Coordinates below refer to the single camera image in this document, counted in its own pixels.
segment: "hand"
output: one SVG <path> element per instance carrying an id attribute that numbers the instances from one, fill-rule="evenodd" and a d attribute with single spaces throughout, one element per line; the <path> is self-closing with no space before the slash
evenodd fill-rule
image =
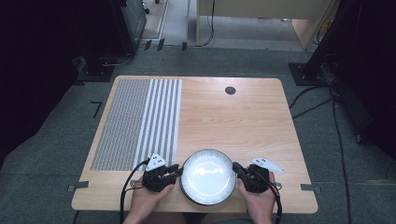
<path id="1" fill-rule="evenodd" d="M 142 177 L 134 184 L 134 193 L 132 194 L 131 209 L 124 220 L 124 224 L 143 223 L 154 210 L 155 206 L 160 204 L 162 198 L 168 195 L 175 185 L 168 185 L 161 192 L 152 192 L 146 188 L 139 189 L 142 186 Z"/>
<path id="2" fill-rule="evenodd" d="M 271 183 L 275 183 L 274 173 L 269 173 Z M 275 205 L 275 195 L 268 189 L 263 193 L 251 193 L 245 189 L 244 182 L 238 178 L 237 188 L 247 203 L 247 211 L 255 224 L 272 223 L 271 215 Z"/>

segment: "table leg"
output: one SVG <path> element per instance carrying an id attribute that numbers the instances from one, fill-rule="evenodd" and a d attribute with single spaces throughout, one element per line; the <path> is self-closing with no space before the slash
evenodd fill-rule
<path id="1" fill-rule="evenodd" d="M 195 45 L 199 46 L 200 45 L 200 41 L 199 41 L 199 30 L 200 30 L 200 16 L 199 16 L 199 1 L 200 0 L 196 0 L 197 1 L 197 21 L 196 21 L 196 39 L 195 39 Z"/>

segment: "white clip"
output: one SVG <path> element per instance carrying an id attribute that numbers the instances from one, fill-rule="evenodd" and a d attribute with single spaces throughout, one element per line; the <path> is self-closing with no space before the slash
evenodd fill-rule
<path id="1" fill-rule="evenodd" d="M 154 153 L 149 159 L 148 166 L 146 167 L 146 171 L 152 171 L 154 169 L 157 169 L 158 167 L 162 167 L 163 165 L 166 165 L 166 163 L 167 161 L 164 158 Z"/>
<path id="2" fill-rule="evenodd" d="M 262 168 L 265 168 L 268 170 L 273 170 L 273 171 L 278 171 L 282 174 L 285 174 L 284 169 L 278 167 L 277 165 L 273 164 L 271 161 L 268 161 L 265 158 L 256 158 L 256 159 L 251 159 L 250 161 Z"/>

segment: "gray carpet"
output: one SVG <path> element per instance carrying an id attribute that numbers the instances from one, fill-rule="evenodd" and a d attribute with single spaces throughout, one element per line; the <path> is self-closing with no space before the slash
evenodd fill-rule
<path id="1" fill-rule="evenodd" d="M 306 63 L 310 52 L 265 49 L 198 49 L 154 47 L 140 49 L 134 59 L 117 67 L 119 75 L 277 77 L 288 102 L 304 89 L 296 87 L 288 63 Z M 73 223 L 73 193 L 103 112 L 110 83 L 73 86 L 52 111 L 38 134 L 6 158 L 0 173 L 0 223 Z M 305 94 L 295 115 L 330 97 L 326 88 Z M 396 185 L 368 182 L 396 178 L 396 164 L 377 147 L 355 142 L 353 127 L 343 107 L 336 114 L 344 144 L 350 190 L 352 223 L 395 223 Z M 347 223 L 346 189 L 341 152 L 328 103 L 294 120 L 306 166 L 317 194 L 318 211 L 312 215 L 284 214 L 282 223 Z M 118 212 L 81 211 L 77 223 L 118 223 Z"/>

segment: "striped mat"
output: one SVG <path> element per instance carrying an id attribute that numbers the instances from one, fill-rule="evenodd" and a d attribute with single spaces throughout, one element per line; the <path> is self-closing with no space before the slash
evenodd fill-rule
<path id="1" fill-rule="evenodd" d="M 132 171 L 153 153 L 173 164 L 181 87 L 181 79 L 121 79 L 91 170 Z"/>

